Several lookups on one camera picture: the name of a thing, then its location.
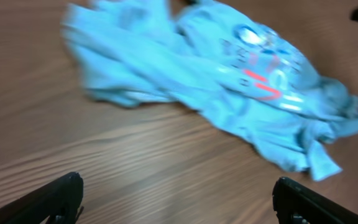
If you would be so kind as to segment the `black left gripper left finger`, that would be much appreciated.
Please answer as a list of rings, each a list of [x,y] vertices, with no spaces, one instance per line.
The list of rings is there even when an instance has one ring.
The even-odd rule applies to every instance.
[[[75,224],[83,211],[84,182],[69,172],[0,208],[0,224]]]

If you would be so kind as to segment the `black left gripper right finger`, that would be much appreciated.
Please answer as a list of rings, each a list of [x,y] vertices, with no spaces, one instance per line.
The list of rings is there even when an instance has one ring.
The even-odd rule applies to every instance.
[[[272,192],[279,224],[358,224],[358,214],[288,178],[279,178]]]

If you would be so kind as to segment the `light blue printed t-shirt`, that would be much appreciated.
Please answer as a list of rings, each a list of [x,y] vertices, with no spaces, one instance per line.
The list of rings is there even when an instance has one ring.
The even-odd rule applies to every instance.
[[[324,145],[358,133],[358,97],[226,4],[196,1],[172,19],[167,1],[93,1],[69,5],[62,25],[90,97],[179,102],[285,171],[339,173]]]

